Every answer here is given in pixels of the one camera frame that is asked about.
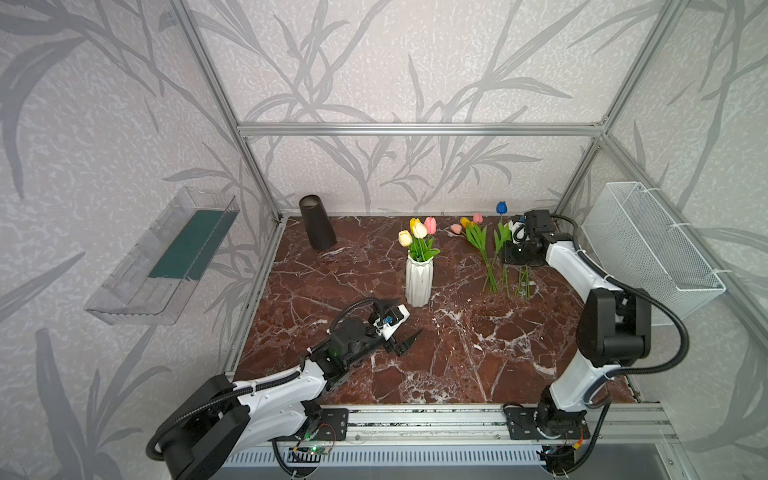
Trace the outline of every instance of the transparent plastic bin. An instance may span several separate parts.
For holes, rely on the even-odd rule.
[[[653,194],[639,182],[605,184],[582,226],[610,275],[669,306],[680,318],[725,291],[723,282]],[[653,309],[653,325],[670,325]]]
[[[85,310],[112,325],[173,325],[239,211],[232,194],[182,187]]]

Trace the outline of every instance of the wall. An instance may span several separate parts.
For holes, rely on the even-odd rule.
[[[663,2],[189,4],[241,122],[595,122]],[[553,204],[586,143],[258,137],[252,149],[287,212],[319,193],[334,213],[408,214]]]
[[[159,478],[159,423],[217,373],[273,230],[164,2],[0,4],[0,478]],[[187,185],[241,212],[173,326],[83,310]]]
[[[763,306],[766,30],[768,2],[690,2],[612,132]],[[599,162],[591,170],[594,188],[594,175],[606,170]],[[685,323],[691,338],[685,361],[634,377],[633,384],[645,400],[664,404],[700,478],[764,478],[766,350],[722,297]],[[657,327],[651,358],[638,365],[663,362],[677,346],[673,327]]]

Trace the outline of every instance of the pink tulip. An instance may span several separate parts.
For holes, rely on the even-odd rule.
[[[427,233],[434,235],[437,231],[437,220],[434,217],[427,217],[424,220],[424,226],[427,227]]]

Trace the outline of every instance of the green mat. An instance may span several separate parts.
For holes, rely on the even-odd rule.
[[[149,277],[200,280],[238,213],[196,211],[165,250]]]

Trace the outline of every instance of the black mounting plate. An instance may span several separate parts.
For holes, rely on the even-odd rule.
[[[587,423],[573,424],[562,429],[553,429],[554,435],[550,435],[548,438],[539,432],[536,426],[536,409],[527,408],[507,408],[504,410],[507,417],[507,430],[509,430],[509,438],[511,440],[579,440],[582,437],[581,430],[584,430],[584,440],[588,440],[590,437],[589,427]]]
[[[308,442],[312,441],[333,441],[333,432],[336,431],[336,441],[341,442],[346,440],[346,429],[349,421],[348,409],[322,409],[320,411],[320,423],[325,425],[321,426],[317,433],[311,438],[307,439]],[[277,437],[278,442],[295,442],[296,437]]]

